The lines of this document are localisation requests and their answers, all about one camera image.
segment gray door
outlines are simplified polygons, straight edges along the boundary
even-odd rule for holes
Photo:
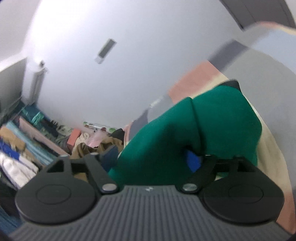
[[[241,28],[259,21],[271,21],[296,28],[284,0],[220,0]]]

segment ribbed surface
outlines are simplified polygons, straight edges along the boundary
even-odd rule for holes
[[[26,223],[11,237],[16,241],[283,241],[290,236],[275,223],[240,227],[222,222],[196,196],[181,194],[174,186],[146,188],[130,186],[104,196],[76,222],[55,227]]]

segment green cloth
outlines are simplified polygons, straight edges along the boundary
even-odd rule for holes
[[[219,158],[246,157],[257,165],[262,126],[242,93],[217,86],[185,98],[144,126],[109,176],[123,185],[180,185],[192,175],[184,151]]]

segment pink garment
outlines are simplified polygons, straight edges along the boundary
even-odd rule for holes
[[[42,142],[50,149],[58,153],[59,155],[67,155],[62,148],[53,143],[51,140],[47,139],[42,133],[40,133],[35,127],[33,127],[30,123],[20,117],[20,130],[29,136],[31,139],[35,138],[37,141]]]
[[[90,138],[88,138],[85,141],[85,144],[94,148],[100,145],[102,140],[108,136],[108,133],[102,132],[102,131],[97,131],[94,135],[92,135]]]

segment striped fabric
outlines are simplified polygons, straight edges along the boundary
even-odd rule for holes
[[[185,97],[194,98],[228,79],[239,81],[261,121],[258,167],[284,192],[277,219],[296,231],[296,30],[261,22],[219,49],[180,79],[126,127],[125,146],[150,121]]]

